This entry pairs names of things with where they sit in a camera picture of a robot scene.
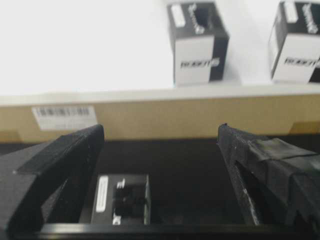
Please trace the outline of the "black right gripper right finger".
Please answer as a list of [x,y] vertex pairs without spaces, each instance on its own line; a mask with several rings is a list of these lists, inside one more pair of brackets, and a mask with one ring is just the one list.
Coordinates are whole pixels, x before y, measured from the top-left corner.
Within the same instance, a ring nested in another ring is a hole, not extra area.
[[245,223],[319,226],[319,153],[227,124],[217,144]]

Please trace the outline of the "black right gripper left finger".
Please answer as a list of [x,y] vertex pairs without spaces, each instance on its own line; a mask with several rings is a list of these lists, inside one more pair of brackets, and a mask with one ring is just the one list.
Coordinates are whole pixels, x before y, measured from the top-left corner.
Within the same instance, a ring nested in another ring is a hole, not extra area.
[[97,124],[0,158],[0,237],[78,221],[104,128]]

